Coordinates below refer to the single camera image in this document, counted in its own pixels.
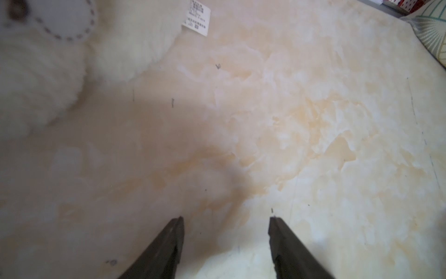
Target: stuffed teddy bear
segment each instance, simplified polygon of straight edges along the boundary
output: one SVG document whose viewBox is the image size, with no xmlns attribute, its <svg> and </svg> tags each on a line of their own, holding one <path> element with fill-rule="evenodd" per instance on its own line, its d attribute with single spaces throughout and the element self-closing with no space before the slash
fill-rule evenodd
<svg viewBox="0 0 446 279">
<path fill-rule="evenodd" d="M 162 58 L 190 0 L 0 0 L 0 139 L 42 129 L 85 80 L 126 82 Z"/>
</svg>

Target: striped fabric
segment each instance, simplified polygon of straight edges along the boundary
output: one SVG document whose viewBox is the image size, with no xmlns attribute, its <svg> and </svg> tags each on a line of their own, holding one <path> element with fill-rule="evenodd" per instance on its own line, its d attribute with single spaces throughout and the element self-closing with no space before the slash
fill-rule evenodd
<svg viewBox="0 0 446 279">
<path fill-rule="evenodd" d="M 446 67 L 446 0 L 432 0 L 403 17 L 427 50 Z"/>
</svg>

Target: stitched ear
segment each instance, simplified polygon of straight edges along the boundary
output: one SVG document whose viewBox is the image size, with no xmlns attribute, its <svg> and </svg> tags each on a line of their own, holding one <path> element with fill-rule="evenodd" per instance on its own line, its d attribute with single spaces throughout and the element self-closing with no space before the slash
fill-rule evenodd
<svg viewBox="0 0 446 279">
<path fill-rule="evenodd" d="M 28 30 L 31 25 L 26 0 L 0 0 L 0 37 Z"/>
<path fill-rule="evenodd" d="M 26 0 L 28 22 L 44 36 L 58 42 L 81 42 L 97 25 L 94 0 Z"/>
</svg>

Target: beige marble pattern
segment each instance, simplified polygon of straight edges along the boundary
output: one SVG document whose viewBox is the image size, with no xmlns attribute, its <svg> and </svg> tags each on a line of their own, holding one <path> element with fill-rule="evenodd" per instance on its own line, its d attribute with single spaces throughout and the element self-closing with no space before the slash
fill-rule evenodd
<svg viewBox="0 0 446 279">
<path fill-rule="evenodd" d="M 446 71 L 410 25 L 202 2 L 208 37 L 1 144 L 0 278 L 117 278 L 182 215 L 177 278 L 273 279 L 272 214 L 337 278 L 446 277 Z"/>
</svg>

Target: clothing label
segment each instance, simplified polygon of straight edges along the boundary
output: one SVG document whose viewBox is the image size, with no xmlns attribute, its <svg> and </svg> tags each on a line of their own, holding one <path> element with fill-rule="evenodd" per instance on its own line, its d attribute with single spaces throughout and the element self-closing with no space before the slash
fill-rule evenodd
<svg viewBox="0 0 446 279">
<path fill-rule="evenodd" d="M 198 1 L 191 0 L 190 8 L 187 12 L 187 19 L 183 23 L 187 28 L 197 31 L 203 36 L 207 36 L 209 21 L 211 20 L 211 9 Z"/>
</svg>

